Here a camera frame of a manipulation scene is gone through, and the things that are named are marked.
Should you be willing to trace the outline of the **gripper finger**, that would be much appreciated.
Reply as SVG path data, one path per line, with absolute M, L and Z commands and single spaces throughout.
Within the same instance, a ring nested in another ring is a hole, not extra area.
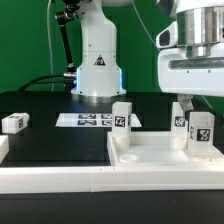
M 193 96 L 191 94 L 178 94 L 177 100 L 184 113 L 188 113 L 194 109 L 192 104 Z

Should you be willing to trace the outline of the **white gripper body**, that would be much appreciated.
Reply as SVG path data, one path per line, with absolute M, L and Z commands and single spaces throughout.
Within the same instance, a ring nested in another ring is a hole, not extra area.
M 184 48 L 158 55 L 158 83 L 166 93 L 224 97 L 224 46 L 213 46 L 205 58 L 186 58 Z

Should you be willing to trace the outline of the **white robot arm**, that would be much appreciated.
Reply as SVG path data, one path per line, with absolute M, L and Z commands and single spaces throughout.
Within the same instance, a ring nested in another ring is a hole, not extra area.
M 122 7 L 134 0 L 72 0 L 66 18 L 80 19 L 82 63 L 72 94 L 86 101 L 105 102 L 125 92 L 116 63 L 116 27 L 105 7 Z M 195 95 L 224 97 L 224 0 L 157 0 L 175 21 L 156 37 L 158 82 L 175 93 L 182 110 L 193 110 Z

